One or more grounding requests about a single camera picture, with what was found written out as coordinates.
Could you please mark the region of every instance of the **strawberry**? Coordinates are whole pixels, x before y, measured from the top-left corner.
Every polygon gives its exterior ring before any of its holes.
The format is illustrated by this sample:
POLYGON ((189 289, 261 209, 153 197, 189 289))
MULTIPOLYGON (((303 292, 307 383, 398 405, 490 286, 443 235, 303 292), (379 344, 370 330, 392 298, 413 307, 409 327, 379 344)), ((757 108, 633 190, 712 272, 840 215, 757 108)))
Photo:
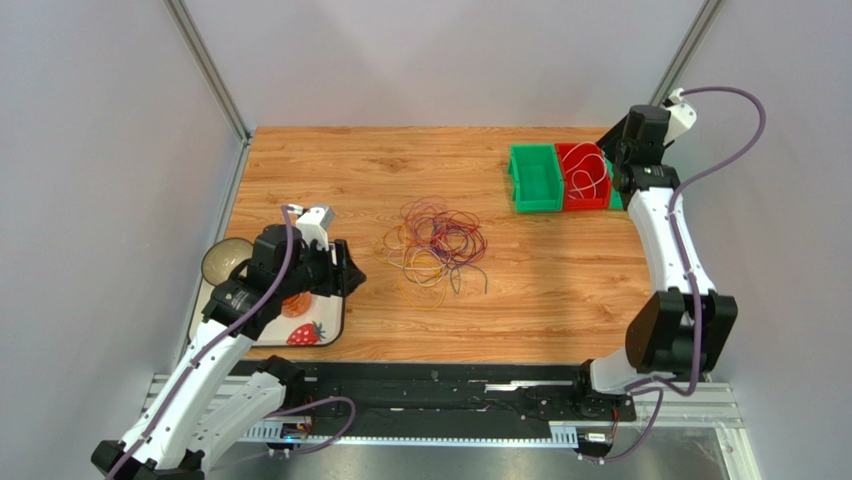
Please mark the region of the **strawberry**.
POLYGON ((322 324, 311 322, 302 325, 293 330, 290 338, 287 339, 287 345, 314 345, 320 340, 324 340, 322 324))

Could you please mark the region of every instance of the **white wall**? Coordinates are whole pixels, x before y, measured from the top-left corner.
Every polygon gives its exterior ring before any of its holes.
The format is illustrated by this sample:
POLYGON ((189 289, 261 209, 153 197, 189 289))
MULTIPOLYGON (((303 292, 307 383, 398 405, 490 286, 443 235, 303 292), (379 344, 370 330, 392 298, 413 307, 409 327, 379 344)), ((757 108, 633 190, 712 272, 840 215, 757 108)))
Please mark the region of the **white wall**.
POLYGON ((274 125, 609 125, 701 0, 188 0, 240 111, 274 125))
POLYGON ((97 478, 173 363, 238 144, 160 1, 0 2, 0 85, 2 477, 97 478))
MULTIPOLYGON (((728 2, 683 86, 733 85, 766 105, 754 150, 686 191, 702 264, 740 315, 716 377, 733 383, 764 478, 848 478, 852 456, 852 3, 728 2)), ((754 131, 748 101, 691 98, 672 147, 683 177, 754 131)))

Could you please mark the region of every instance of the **plastic bin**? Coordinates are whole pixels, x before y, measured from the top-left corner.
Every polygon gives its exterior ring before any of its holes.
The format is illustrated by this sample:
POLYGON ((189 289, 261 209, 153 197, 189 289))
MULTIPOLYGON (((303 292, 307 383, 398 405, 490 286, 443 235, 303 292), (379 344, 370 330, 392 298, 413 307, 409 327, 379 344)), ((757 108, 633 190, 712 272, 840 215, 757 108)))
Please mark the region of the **plastic bin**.
POLYGON ((515 211, 558 212, 562 210, 565 186, 553 145, 509 147, 509 175, 515 211))
POLYGON ((557 143, 554 148, 565 184, 562 210, 609 208, 612 180, 600 148, 594 143, 557 143))

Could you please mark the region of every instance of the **gray floor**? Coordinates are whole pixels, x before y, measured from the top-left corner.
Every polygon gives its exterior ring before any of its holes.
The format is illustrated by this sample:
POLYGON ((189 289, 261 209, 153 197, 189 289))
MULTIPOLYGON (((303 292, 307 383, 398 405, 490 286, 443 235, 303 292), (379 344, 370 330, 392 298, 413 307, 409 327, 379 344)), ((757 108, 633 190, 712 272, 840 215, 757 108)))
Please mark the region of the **gray floor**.
MULTIPOLYGON (((619 431, 613 451, 638 433, 619 431)), ((235 445, 228 463, 263 451, 260 444, 235 445)), ((727 480, 715 430, 655 429, 630 458, 604 466, 580 462, 573 452, 541 448, 366 447, 335 445, 292 460, 263 458, 211 474, 214 480, 431 480, 431 479, 682 479, 727 480)))

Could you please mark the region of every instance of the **wooden table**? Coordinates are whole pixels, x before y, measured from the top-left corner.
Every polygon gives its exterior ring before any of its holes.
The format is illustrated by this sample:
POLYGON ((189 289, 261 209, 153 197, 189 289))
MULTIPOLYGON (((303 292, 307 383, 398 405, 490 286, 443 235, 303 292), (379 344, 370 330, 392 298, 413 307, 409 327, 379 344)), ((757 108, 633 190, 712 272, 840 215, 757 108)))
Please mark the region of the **wooden table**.
MULTIPOLYGON (((293 360, 579 363, 623 346, 649 294, 642 246, 625 212, 521 215, 506 169, 514 143, 594 141, 598 128, 260 128, 227 236, 253 239, 284 203, 327 203, 332 238, 367 274, 331 346, 256 348, 293 360), (408 305, 398 270, 372 255, 404 203, 439 195, 474 212, 485 258, 429 312, 408 305)), ((407 292, 419 294, 419 288, 407 292)))

